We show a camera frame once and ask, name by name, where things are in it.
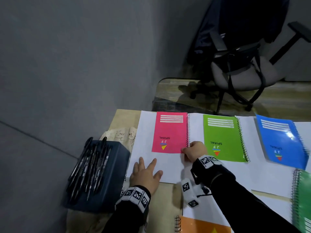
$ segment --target bag strap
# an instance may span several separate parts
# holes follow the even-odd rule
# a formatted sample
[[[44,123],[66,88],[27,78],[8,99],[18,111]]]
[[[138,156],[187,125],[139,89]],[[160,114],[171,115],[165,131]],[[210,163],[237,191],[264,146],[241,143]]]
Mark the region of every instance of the bag strap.
[[[231,92],[231,95],[235,99],[236,102],[238,102],[238,103],[240,103],[242,105],[248,105],[248,103],[245,103],[244,101],[240,100],[240,98],[236,95],[235,89],[233,87],[232,79],[231,79],[231,73],[230,73],[231,72],[231,69],[230,69],[230,58],[231,58],[231,56],[230,55],[234,56],[234,54],[230,54],[230,53],[228,54],[228,60],[227,60],[228,71],[229,71],[228,90],[229,90],[229,92]],[[259,70],[256,69],[254,64],[252,64],[252,65],[254,66],[255,71],[256,71],[257,75],[259,76],[259,78],[260,78],[261,85],[260,85],[259,90],[249,100],[249,103],[251,103],[251,104],[253,104],[254,101],[258,99],[258,97],[260,96],[260,94],[262,93],[262,91],[265,89],[265,86],[266,86],[266,79],[265,79],[265,77],[263,76],[263,74],[261,72],[259,51],[257,51],[257,54],[255,55],[255,61],[257,63],[257,66],[258,66]]]

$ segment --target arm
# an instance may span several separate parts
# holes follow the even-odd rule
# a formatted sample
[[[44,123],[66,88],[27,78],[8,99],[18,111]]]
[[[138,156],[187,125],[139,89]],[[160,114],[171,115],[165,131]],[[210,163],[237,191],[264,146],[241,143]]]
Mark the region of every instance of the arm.
[[[215,157],[207,156],[202,142],[193,142],[183,152],[193,162],[196,182],[208,187],[235,232],[299,232],[292,224],[247,191]]]
[[[137,233],[146,223],[151,196],[159,186],[163,171],[159,170],[153,176],[156,159],[145,168],[144,160],[134,164],[130,176],[130,188],[116,202],[116,211],[105,225],[102,233],[130,232]]]

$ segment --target black bag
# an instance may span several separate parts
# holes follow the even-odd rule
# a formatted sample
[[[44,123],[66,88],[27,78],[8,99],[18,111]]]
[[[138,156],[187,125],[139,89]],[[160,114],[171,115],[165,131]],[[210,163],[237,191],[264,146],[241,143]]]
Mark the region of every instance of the black bag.
[[[253,43],[246,46],[238,47],[220,57],[214,58],[213,60],[224,73],[232,72],[248,66],[255,68],[255,71],[260,78],[261,86],[259,90],[254,94],[254,96],[250,99],[249,103],[253,103],[260,96],[266,85],[266,80],[262,75],[260,67],[259,47],[259,43]],[[253,58],[255,58],[259,70],[257,70],[252,63]],[[240,104],[249,104],[241,101],[239,97],[236,96],[230,73],[228,80],[228,93],[231,94],[232,97]]]

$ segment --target pink notebook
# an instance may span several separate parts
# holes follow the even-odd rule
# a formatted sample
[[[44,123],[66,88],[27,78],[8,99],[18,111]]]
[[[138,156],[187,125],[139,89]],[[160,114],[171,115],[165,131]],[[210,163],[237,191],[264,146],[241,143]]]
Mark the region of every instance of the pink notebook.
[[[157,112],[152,152],[181,153],[187,146],[187,113]]]

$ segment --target green notebook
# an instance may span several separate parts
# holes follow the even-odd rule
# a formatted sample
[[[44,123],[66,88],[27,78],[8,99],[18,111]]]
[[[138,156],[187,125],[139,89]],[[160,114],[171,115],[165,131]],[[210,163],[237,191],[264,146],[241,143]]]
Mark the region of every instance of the green notebook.
[[[249,161],[238,118],[204,114],[203,122],[208,154],[220,160]]]
[[[311,174],[296,169],[293,184],[293,225],[301,232],[311,232]]]

